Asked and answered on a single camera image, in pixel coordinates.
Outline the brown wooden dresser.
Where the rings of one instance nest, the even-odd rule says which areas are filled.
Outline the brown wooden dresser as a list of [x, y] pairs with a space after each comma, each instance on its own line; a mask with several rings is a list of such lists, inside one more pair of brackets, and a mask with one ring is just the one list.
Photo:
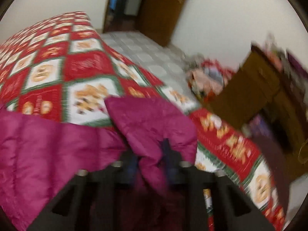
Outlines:
[[256, 44], [239, 70], [210, 102], [215, 114], [236, 129], [264, 115], [273, 126], [288, 165], [307, 171], [307, 119], [303, 103], [287, 77]]

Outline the red checkered bed quilt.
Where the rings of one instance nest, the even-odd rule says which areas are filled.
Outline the red checkered bed quilt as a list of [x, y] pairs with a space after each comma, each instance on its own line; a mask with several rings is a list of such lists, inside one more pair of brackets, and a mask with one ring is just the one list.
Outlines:
[[158, 97], [177, 106], [196, 127], [195, 161], [181, 155], [181, 182], [170, 185], [161, 157], [162, 196], [149, 187], [138, 191], [137, 175], [133, 184], [121, 183], [127, 149], [104, 169], [74, 173], [26, 230], [283, 229], [285, 212], [259, 148], [107, 46], [85, 13], [41, 21], [1, 45], [1, 108], [114, 129], [105, 105], [111, 96]]

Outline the magenta down jacket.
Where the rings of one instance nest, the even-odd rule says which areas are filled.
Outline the magenta down jacket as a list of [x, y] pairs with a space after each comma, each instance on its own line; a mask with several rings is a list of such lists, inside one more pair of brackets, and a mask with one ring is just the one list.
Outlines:
[[136, 189], [165, 196], [160, 144], [193, 163], [192, 120], [163, 98], [109, 97], [114, 129], [64, 124], [1, 108], [1, 207], [17, 230], [26, 230], [79, 169], [104, 169], [131, 149], [139, 158]]

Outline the clutter on dresser top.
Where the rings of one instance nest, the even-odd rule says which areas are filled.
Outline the clutter on dresser top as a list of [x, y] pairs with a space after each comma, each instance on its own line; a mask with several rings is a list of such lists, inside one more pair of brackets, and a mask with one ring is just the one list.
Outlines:
[[275, 36], [272, 33], [267, 34], [263, 50], [267, 57], [274, 62], [274, 66], [279, 72], [288, 76], [296, 74], [299, 77], [307, 79], [307, 68], [304, 67], [290, 50], [278, 46]]

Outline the brown wooden door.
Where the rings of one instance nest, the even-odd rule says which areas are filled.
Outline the brown wooden door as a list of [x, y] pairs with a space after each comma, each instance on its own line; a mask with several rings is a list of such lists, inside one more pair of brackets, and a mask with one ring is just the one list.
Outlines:
[[162, 47], [169, 44], [185, 0], [142, 0], [136, 29]]

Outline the pile of clothes on floor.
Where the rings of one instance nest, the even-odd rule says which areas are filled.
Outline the pile of clothes on floor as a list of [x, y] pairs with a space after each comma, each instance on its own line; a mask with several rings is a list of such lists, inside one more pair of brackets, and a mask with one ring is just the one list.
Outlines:
[[185, 66], [186, 81], [193, 94], [202, 102], [208, 102], [220, 94], [236, 73], [222, 67], [217, 60], [190, 60]]

